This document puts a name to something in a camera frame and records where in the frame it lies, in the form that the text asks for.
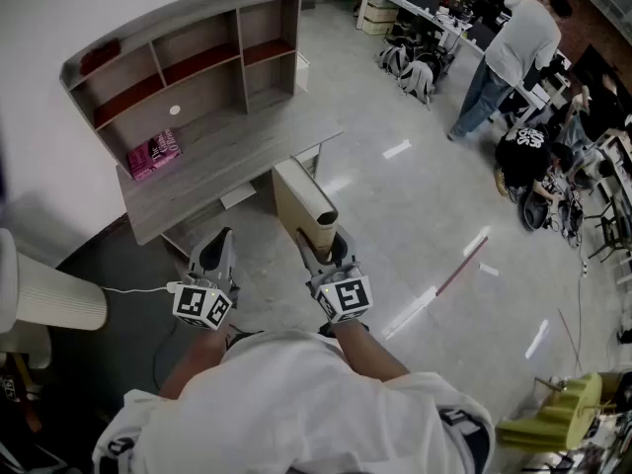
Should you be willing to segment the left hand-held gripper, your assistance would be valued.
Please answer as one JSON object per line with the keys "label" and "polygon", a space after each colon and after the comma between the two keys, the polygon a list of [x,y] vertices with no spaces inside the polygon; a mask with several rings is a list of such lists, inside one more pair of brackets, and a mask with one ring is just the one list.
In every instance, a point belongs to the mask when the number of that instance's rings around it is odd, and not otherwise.
{"label": "left hand-held gripper", "polygon": [[234,232],[221,232],[221,254],[214,269],[207,270],[207,243],[197,244],[189,265],[179,264],[181,283],[174,292],[173,315],[188,325],[217,331],[238,301],[239,286],[232,271],[236,265]]}

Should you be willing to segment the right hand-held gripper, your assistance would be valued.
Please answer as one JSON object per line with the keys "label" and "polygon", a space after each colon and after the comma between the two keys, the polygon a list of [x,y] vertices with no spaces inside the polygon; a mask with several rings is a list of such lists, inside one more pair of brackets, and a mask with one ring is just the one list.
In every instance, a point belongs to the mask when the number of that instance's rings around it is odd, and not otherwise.
{"label": "right hand-held gripper", "polygon": [[334,337],[335,325],[357,320],[373,307],[369,278],[357,262],[356,241],[346,230],[338,230],[334,238],[335,266],[327,267],[321,266],[301,229],[296,230],[295,242],[303,265],[311,275],[306,286],[327,319],[318,333]]}

